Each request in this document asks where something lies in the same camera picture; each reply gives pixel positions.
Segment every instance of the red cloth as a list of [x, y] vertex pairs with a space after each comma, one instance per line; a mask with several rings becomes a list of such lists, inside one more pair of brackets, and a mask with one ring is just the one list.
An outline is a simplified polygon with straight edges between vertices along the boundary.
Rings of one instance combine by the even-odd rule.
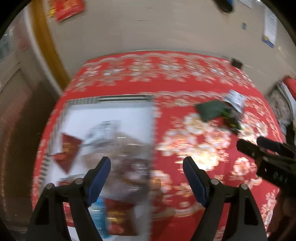
[[286, 76], [283, 79], [283, 83], [288, 87], [290, 93], [296, 100], [296, 80], [291, 78], [290, 76]]
[[[186, 155], [210, 177], [227, 185], [248, 184], [267, 227], [278, 189], [256, 176], [254, 160], [237, 151], [238, 137], [219, 128], [220, 118], [203, 123], [194, 108], [196, 103], [222, 99], [230, 89], [247, 97], [239, 137], [255, 142], [263, 135], [281, 141], [277, 121], [263, 95], [228, 60], [184, 52], [139, 51], [86, 62], [59, 99], [43, 132], [34, 170], [33, 206], [39, 196], [38, 176], [50, 133], [68, 100], [149, 94], [155, 102], [152, 241], [190, 240], [204, 212], [182, 170]], [[221, 239], [226, 219], [224, 213], [216, 240]]]

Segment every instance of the floral tablecloth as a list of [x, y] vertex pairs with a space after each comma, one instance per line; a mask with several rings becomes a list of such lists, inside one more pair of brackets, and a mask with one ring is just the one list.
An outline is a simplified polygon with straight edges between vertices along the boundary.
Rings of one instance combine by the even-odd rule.
[[[222, 128], [221, 118], [201, 121], [194, 105], [222, 99], [233, 89], [247, 99], [243, 130], [235, 136]], [[182, 170], [191, 155], [211, 178], [251, 189], [265, 226], [275, 206], [278, 188], [256, 176], [254, 161], [236, 149], [238, 138], [255, 143], [259, 135], [282, 141], [275, 116], [248, 76], [226, 59], [173, 51], [138, 51], [87, 61], [52, 112], [38, 149], [32, 203], [39, 193], [41, 163], [50, 134], [68, 100], [92, 96], [146, 94], [154, 97], [155, 152], [151, 171], [153, 213], [151, 240], [190, 240], [204, 212]], [[215, 240], [225, 228], [228, 206]]]

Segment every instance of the dark green package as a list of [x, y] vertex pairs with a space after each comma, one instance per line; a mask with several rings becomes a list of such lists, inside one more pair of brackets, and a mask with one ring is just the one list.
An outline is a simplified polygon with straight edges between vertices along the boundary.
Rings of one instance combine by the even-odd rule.
[[213, 100], [201, 104], [195, 105], [200, 118], [203, 122], [208, 122], [209, 120], [219, 117], [222, 115], [222, 112], [229, 107], [220, 100]]

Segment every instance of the wall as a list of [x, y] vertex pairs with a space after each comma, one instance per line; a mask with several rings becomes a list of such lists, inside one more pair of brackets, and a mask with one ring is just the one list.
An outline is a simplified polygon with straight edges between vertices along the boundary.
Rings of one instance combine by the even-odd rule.
[[261, 41], [261, 2], [253, 0], [252, 9], [235, 4], [235, 12], [225, 14], [211, 0], [86, 0], [85, 12], [61, 23], [48, 19], [48, 25], [70, 77], [84, 61], [105, 54], [188, 50], [239, 59], [265, 94], [284, 75], [295, 75], [296, 47], [280, 22], [276, 47]]

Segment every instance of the table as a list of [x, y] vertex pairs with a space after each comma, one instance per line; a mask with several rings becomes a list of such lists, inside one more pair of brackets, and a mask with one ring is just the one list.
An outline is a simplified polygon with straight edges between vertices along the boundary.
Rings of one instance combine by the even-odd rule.
[[[57, 102], [44, 129], [34, 168], [33, 207], [44, 185], [42, 168], [51, 136], [69, 102], [96, 96], [151, 95], [155, 146], [151, 240], [190, 240], [202, 217], [204, 208], [196, 202], [182, 170], [186, 155], [211, 178], [231, 186], [246, 183], [267, 228], [278, 188], [256, 176], [254, 161], [237, 151], [238, 137], [222, 127], [221, 118], [203, 123], [194, 108], [196, 103], [221, 100], [230, 89], [247, 97], [238, 137], [253, 143], [259, 135], [282, 141], [263, 95], [227, 59], [188, 52], [136, 51], [87, 61]], [[215, 240], [222, 238], [228, 208], [225, 205]]]

